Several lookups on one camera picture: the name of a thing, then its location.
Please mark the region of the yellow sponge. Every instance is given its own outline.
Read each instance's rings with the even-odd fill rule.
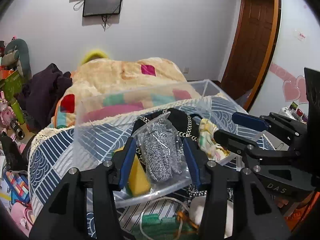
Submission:
[[[121,151],[122,149],[123,147],[117,149],[115,152]],[[128,186],[132,192],[132,195],[135,197],[147,193],[151,189],[151,185],[137,155],[134,156],[132,168],[129,174]]]

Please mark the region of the metal screw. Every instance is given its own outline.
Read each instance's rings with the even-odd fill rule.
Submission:
[[[259,165],[255,165],[255,166],[253,167],[253,170],[254,170],[255,172],[259,172],[259,171],[261,171],[261,167],[260,167]]]
[[[216,166],[216,162],[215,161],[208,161],[207,165],[212,168],[212,167]]]
[[[245,175],[249,175],[251,173],[251,170],[249,168],[243,168],[242,169],[242,172],[245,174]]]
[[[69,170],[69,173],[73,175],[73,174],[76,174],[77,171],[78,171],[77,168],[71,168],[71,169]]]
[[[103,163],[103,166],[105,166],[105,167],[110,167],[111,165],[112,165],[112,161],[105,161]]]

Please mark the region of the blue gripper pad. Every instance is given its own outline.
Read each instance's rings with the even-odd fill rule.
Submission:
[[[235,112],[232,115],[232,121],[235,124],[262,132],[264,130],[268,130],[269,125],[262,119],[252,116],[252,115],[248,115],[248,114],[243,114],[240,112]]]
[[[129,137],[123,150],[116,152],[111,161],[116,168],[116,175],[109,176],[109,183],[117,185],[119,191],[124,188],[129,179],[129,174],[136,154],[136,140]]]
[[[197,190],[207,190],[211,183],[211,175],[206,169],[208,157],[202,150],[198,149],[191,137],[183,140],[183,153],[187,161],[192,183]]]

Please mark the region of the green cloth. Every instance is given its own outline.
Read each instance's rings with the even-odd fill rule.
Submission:
[[[123,93],[107,96],[103,100],[103,106],[114,106],[125,104]]]
[[[180,222],[175,217],[159,219],[159,214],[142,217],[143,231],[154,240],[174,240],[179,230]],[[148,240],[140,231],[139,224],[132,227],[132,234],[137,240]],[[196,230],[188,223],[183,223],[179,240],[196,240]]]
[[[153,106],[165,105],[177,101],[174,97],[151,94]]]

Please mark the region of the pink heart sticker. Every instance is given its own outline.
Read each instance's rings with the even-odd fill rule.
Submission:
[[[307,104],[306,80],[304,76],[298,76],[296,87],[300,90],[299,104]]]
[[[283,82],[282,90],[286,102],[295,101],[300,97],[300,90],[294,86],[289,80]]]

